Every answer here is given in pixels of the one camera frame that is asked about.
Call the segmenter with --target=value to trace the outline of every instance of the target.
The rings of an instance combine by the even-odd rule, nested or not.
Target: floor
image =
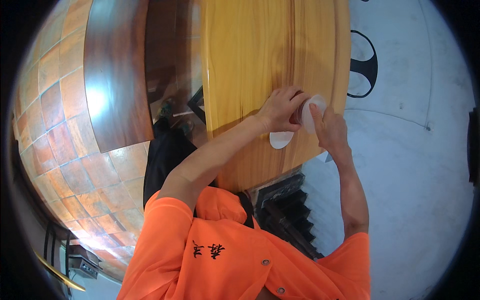
[[[344,114],[370,211],[372,299],[423,299],[449,266],[470,217],[468,66],[430,1],[349,4],[351,29],[372,41],[379,64],[372,93],[348,97]],[[368,43],[352,34],[352,58],[371,56]],[[350,73],[349,93],[369,87]],[[328,255],[344,235],[338,172],[325,157],[302,171],[313,244]]]
[[[99,153],[88,116],[83,78],[83,43],[92,0],[60,0],[33,41],[20,73],[13,117],[21,159],[46,209],[122,280],[140,234],[143,181],[149,142]],[[149,3],[145,65],[152,103],[169,96],[174,112],[202,85],[200,3]],[[193,142],[206,142],[195,115]]]

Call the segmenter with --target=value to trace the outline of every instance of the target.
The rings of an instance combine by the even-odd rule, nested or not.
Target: orange jacket
[[[197,218],[174,198],[145,207],[145,223],[117,299],[255,299],[265,286],[280,299],[369,299],[369,240],[348,238],[317,262],[243,223],[239,198],[206,187]]]

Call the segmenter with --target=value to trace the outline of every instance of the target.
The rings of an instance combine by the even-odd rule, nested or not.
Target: black pants
[[[154,193],[161,189],[168,174],[187,158],[197,147],[183,134],[181,129],[171,129],[165,118],[160,118],[153,125],[155,139],[148,148],[147,167],[144,178],[144,208]],[[246,194],[237,193],[247,213],[245,225],[253,228],[253,207]]]

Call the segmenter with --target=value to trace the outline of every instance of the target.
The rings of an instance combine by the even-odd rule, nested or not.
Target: person
[[[247,226],[251,212],[212,185],[222,166],[255,137],[292,131],[301,87],[274,90],[257,114],[198,149],[165,118],[155,123],[145,174],[145,222],[118,299],[369,299],[368,207],[347,142],[328,107],[310,105],[319,147],[340,177],[344,242],[313,261],[289,243]]]

